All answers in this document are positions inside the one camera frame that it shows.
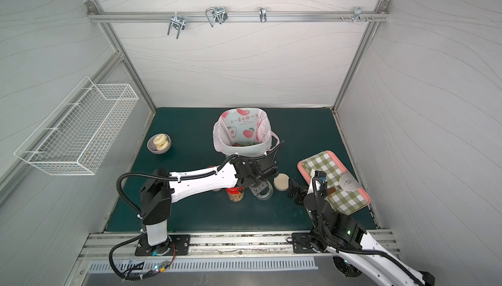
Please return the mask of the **beige lid glass peanut jar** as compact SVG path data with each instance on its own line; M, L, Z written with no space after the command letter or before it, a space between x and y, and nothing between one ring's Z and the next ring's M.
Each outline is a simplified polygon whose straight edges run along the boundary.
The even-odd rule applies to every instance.
M257 199L266 201L273 195L273 186L269 181L262 181L258 186L252 189L252 192Z

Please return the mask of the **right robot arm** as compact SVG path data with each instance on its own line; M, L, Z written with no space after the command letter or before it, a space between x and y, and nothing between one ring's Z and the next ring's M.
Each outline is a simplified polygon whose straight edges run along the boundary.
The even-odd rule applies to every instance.
M331 207L325 172L316 170L308 187L288 182L288 198L304 206L312 222L310 232L294 232L287 239L294 253L329 254L345 277L364 274L377 285L435 284L432 274L405 265L356 220Z

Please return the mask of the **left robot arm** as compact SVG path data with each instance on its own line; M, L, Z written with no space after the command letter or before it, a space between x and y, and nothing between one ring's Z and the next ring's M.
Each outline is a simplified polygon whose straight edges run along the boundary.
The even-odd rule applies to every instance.
M282 142L278 140L270 151L257 157L246 157L235 153L227 156L220 165L202 170L167 172L161 168L153 174L127 172L120 175L116 180L117 193L137 212L142 229L136 237L112 247L108 260L113 272L124 282L144 280L164 272L172 265L176 257L175 243L172 242L168 234L168 219L171 215L172 204L215 189L245 189L256 187L262 182L268 181L278 174L276 156L281 144ZM124 192L123 181L130 177L146 178L146 182L141 188L140 206ZM163 261L153 269L137 276L132 276L131 273L139 268L138 265L121 271L114 262L114 252L125 245L136 241L140 242L144 238L147 239L147 246L150 248L152 256L156 257L172 252L172 259Z

